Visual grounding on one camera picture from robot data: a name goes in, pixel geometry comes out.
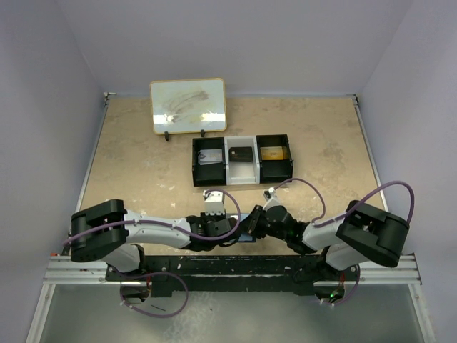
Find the blue leather card holder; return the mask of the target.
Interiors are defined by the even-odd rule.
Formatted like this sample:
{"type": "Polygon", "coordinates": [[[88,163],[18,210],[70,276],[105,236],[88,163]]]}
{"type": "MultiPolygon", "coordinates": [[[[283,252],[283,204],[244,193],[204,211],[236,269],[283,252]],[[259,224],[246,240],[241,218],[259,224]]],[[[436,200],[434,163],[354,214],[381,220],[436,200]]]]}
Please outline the blue leather card holder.
{"type": "Polygon", "coordinates": [[[248,216],[249,216],[249,214],[247,214],[247,213],[241,214],[241,220],[240,220],[240,224],[238,226],[238,231],[237,231],[238,236],[237,237],[233,236],[233,238],[228,241],[229,243],[234,243],[234,242],[254,243],[254,242],[256,242],[256,238],[251,236],[248,233],[248,229],[247,229],[248,216]]]}

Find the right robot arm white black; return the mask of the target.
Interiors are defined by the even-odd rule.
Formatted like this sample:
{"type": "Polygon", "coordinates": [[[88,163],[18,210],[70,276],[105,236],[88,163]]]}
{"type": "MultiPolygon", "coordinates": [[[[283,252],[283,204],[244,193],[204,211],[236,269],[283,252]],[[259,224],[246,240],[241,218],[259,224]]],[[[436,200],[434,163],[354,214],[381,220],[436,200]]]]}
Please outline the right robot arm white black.
{"type": "Polygon", "coordinates": [[[357,207],[355,200],[348,211],[344,218],[317,227],[294,219],[282,205],[267,210],[257,206],[241,221],[240,229],[256,239],[277,238],[300,255],[327,249],[317,264],[324,279],[335,279],[344,269],[367,261],[397,267],[410,224],[370,204],[357,207]]]}

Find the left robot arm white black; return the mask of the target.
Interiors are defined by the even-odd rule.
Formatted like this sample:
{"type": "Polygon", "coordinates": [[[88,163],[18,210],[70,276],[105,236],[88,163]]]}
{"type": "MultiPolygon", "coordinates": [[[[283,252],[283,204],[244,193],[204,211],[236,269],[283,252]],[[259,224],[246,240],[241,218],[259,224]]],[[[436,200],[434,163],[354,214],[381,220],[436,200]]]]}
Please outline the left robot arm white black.
{"type": "Polygon", "coordinates": [[[64,246],[73,262],[103,261],[131,280],[146,274],[141,244],[158,244],[193,252],[210,251],[238,236],[239,217],[225,214],[179,219],[145,217],[124,208],[120,199],[84,209],[71,216],[71,236],[64,246]]]}

